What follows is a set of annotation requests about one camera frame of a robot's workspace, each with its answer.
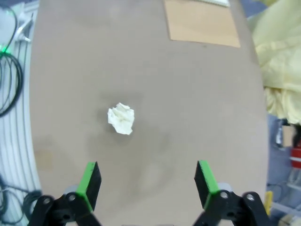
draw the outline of brown table surface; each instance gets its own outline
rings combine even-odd
[[[238,0],[231,10],[241,48],[171,41],[161,0],[41,0],[30,108],[44,193],[59,197],[98,161],[104,226],[190,226],[202,210],[193,177],[204,159],[237,194],[263,197],[260,69]],[[130,136],[107,123],[119,102],[135,110]]]

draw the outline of red object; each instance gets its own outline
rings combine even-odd
[[[301,169],[301,140],[296,147],[291,150],[292,167]]]

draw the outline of crumpled paper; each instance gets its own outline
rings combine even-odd
[[[115,128],[117,133],[130,135],[133,132],[134,119],[134,110],[122,103],[108,110],[108,123]]]

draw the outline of yellow plastic bag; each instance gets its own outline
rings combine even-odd
[[[268,112],[301,123],[301,0],[271,6],[249,20]]]

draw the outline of screw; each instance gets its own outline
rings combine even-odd
[[[227,199],[227,198],[228,198],[228,194],[225,193],[225,192],[222,192],[222,193],[221,193],[221,197],[222,197],[223,199]]]
[[[250,201],[254,201],[254,197],[251,194],[247,194],[246,198]]]
[[[48,203],[50,203],[50,199],[49,199],[49,198],[44,199],[43,203],[44,203],[45,205],[48,204]]]
[[[75,200],[75,195],[73,195],[73,194],[72,194],[72,195],[70,195],[68,199],[69,199],[69,201],[73,201],[73,200]]]

